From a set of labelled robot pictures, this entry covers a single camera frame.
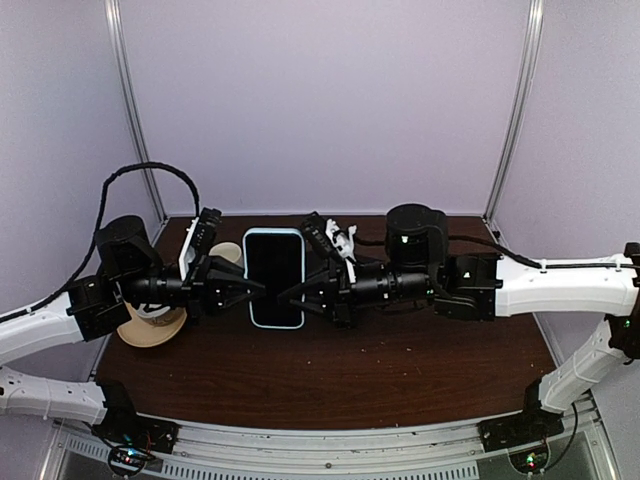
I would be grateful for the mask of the white ceramic bowl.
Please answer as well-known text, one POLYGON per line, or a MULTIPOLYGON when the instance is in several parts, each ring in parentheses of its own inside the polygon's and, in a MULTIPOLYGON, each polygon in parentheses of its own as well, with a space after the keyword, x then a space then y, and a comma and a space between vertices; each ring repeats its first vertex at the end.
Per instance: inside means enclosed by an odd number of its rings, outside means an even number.
POLYGON ((167 314, 170 308, 159 304, 141 303, 137 307, 133 306, 133 310, 143 320, 152 321, 167 314))

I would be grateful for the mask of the beige saucer plate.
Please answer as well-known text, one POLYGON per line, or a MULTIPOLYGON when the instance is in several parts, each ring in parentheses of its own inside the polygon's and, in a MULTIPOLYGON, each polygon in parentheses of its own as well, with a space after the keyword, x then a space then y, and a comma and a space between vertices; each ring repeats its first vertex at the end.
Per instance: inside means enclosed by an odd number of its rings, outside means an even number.
POLYGON ((159 346, 174 338, 185 325, 184 308, 162 307, 152 312, 136 310, 126 303, 131 319, 117 328, 117 334, 126 344, 136 348, 159 346))

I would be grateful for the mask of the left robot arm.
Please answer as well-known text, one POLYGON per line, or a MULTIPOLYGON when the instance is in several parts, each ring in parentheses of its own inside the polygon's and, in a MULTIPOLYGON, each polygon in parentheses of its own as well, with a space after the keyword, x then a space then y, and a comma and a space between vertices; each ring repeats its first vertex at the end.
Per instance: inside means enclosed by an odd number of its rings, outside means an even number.
POLYGON ((9 363, 48 348, 89 342, 131 319, 131 308, 152 314, 185 309, 210 316, 261 296, 263 285, 219 256, 213 246, 216 210, 205 210, 187 231, 180 258, 163 262, 143 220, 126 215, 94 234, 100 258, 96 274, 72 281, 52 299, 1 317, 1 412, 77 420, 105 426, 123 444, 137 442, 144 424, 124 386, 117 382, 63 382, 25 375, 9 363))

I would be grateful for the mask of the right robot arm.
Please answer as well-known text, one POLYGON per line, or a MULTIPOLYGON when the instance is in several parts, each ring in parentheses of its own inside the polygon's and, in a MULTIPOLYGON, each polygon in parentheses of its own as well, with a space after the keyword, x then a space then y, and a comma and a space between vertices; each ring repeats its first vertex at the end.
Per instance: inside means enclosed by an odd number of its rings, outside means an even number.
POLYGON ((558 426, 585 391, 620 365, 639 358, 639 247, 586 260, 533 260, 488 243, 483 254, 453 255, 447 216, 409 203, 386 215, 381 241, 385 262, 356 257, 355 227, 340 228, 318 213, 301 225, 303 237, 323 260, 321 270, 288 288, 279 300, 303 312, 348 325, 357 310, 395 303, 425 303, 444 317, 489 321, 538 312, 603 315, 589 339, 561 366, 526 390, 521 412, 485 421, 494 437, 511 428, 530 442, 558 426))

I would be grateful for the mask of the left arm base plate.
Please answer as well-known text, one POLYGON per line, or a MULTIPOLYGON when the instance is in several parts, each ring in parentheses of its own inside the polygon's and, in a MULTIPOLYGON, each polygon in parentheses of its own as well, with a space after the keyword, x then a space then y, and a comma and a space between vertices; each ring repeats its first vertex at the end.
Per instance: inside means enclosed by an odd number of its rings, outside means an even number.
POLYGON ((145 452, 171 454, 179 425, 138 414, 108 411, 103 421, 92 425, 92 429, 98 437, 112 443, 133 446, 145 452))

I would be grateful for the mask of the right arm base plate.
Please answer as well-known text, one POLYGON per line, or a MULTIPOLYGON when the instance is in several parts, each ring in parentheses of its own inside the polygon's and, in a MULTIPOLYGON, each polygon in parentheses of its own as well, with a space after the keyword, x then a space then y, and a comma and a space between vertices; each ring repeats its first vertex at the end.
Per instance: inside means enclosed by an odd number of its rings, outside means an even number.
POLYGON ((520 412, 478 424, 485 452, 540 442, 564 432, 563 416, 544 411, 520 412))

